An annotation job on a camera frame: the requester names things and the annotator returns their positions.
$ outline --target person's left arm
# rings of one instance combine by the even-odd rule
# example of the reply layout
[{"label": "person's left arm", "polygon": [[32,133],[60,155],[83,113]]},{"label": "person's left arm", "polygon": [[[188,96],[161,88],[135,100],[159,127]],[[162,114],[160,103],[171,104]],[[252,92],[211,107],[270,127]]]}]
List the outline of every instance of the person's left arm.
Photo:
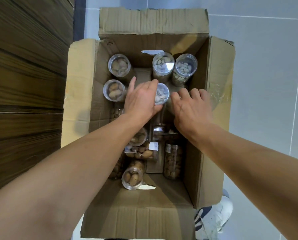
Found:
[{"label": "person's left arm", "polygon": [[115,121],[51,154],[0,190],[0,239],[69,239],[124,147],[162,106],[157,80],[134,88]]}]

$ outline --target person's right arm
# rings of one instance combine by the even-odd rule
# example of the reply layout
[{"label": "person's right arm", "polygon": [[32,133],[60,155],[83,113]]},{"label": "person's right arm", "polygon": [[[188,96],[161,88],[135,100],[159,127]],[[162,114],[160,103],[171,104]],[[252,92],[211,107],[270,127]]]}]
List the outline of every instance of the person's right arm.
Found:
[{"label": "person's right arm", "polygon": [[288,240],[298,240],[298,159],[213,124],[210,97],[203,89],[189,94],[182,88],[171,99],[180,133],[211,158]]}]

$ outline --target white shoe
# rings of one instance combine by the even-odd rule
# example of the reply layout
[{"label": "white shoe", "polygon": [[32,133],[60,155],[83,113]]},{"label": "white shoe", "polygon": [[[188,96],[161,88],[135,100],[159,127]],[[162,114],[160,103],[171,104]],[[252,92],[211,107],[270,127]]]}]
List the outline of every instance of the white shoe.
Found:
[{"label": "white shoe", "polygon": [[201,208],[195,216],[196,239],[217,240],[232,211],[233,204],[226,196],[216,205]]}]

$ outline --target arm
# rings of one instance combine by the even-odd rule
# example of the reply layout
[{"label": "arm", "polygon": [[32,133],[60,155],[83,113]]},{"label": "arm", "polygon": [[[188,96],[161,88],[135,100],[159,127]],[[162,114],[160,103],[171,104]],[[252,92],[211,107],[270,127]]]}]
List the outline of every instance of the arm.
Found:
[{"label": "arm", "polygon": [[134,89],[134,77],[125,114],[51,154],[2,188],[0,239],[71,238],[125,145],[162,108],[154,105],[157,84],[153,80]]},{"label": "arm", "polygon": [[171,99],[177,129],[211,158],[287,239],[298,240],[298,159],[213,124],[209,95],[203,89],[192,89],[189,94],[183,88]]}]

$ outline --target open cardboard box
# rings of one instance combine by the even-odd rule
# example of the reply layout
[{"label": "open cardboard box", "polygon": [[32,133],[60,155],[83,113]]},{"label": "open cardboard box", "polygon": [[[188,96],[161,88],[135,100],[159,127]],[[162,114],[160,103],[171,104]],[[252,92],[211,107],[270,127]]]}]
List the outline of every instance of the open cardboard box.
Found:
[{"label": "open cardboard box", "polygon": [[[150,68],[153,56],[143,50],[163,50],[175,59],[195,55],[198,69],[189,89],[207,89],[214,122],[229,129],[235,48],[209,36],[206,10],[101,8],[99,37],[69,49],[61,147],[109,123],[113,103],[103,96],[103,85],[113,78],[108,60],[122,53],[134,68]],[[186,151],[183,181],[145,174],[146,184],[156,188],[129,191],[120,180],[107,180],[84,215],[81,236],[195,239],[194,209],[220,201],[224,174],[190,143]]]}]

